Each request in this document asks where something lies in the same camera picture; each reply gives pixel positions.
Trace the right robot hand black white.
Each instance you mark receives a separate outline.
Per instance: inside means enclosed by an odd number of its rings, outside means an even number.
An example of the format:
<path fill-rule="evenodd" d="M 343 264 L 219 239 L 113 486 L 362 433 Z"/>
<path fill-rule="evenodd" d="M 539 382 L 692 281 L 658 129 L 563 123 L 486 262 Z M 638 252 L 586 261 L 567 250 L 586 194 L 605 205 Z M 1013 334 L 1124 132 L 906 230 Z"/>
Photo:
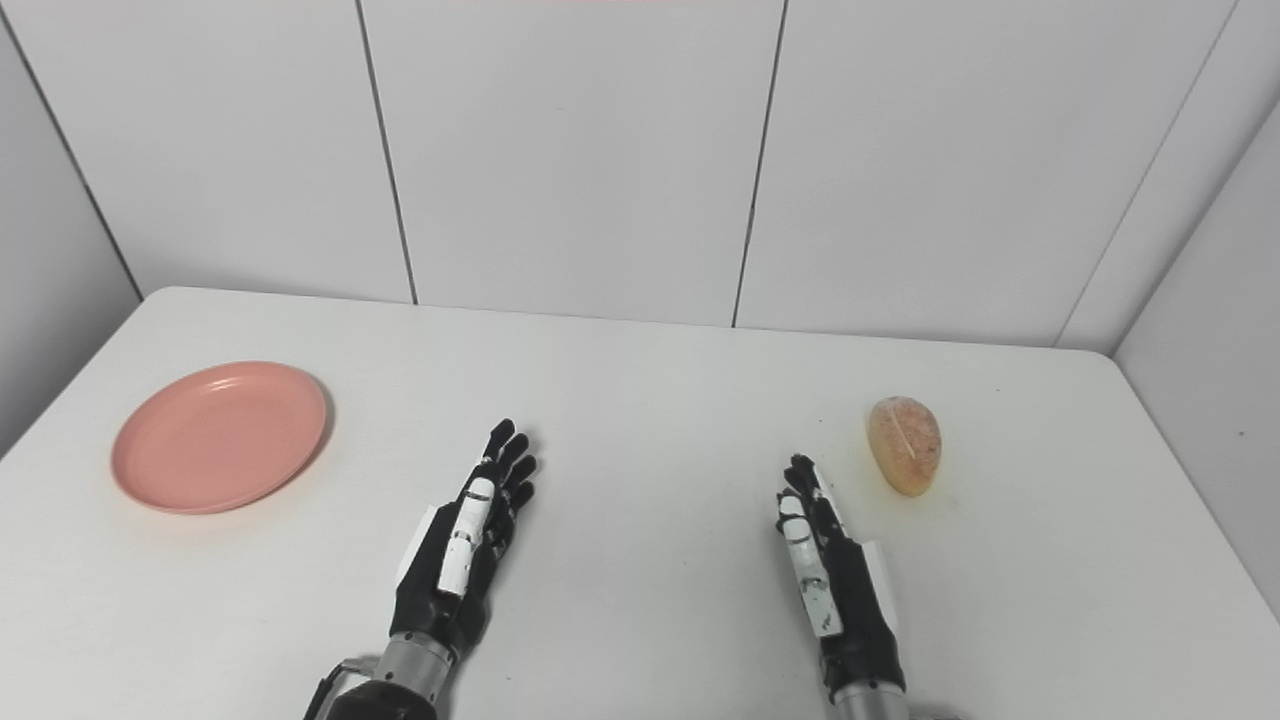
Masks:
<path fill-rule="evenodd" d="M 774 527 L 817 638 L 831 694 L 855 683 L 905 691 L 899 643 L 876 591 L 868 547 L 846 530 L 815 462 L 795 454 L 783 470 Z"/>

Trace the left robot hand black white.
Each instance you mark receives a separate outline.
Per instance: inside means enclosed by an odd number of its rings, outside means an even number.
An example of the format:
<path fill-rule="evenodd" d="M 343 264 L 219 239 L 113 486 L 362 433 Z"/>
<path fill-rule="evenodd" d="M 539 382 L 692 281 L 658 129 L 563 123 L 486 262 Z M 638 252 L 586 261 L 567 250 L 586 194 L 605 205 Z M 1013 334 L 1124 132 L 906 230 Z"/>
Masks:
<path fill-rule="evenodd" d="M 390 635 L 426 635 L 456 657 L 475 648 L 536 469 L 530 438 L 500 420 L 457 496 L 431 515 L 396 588 Z"/>

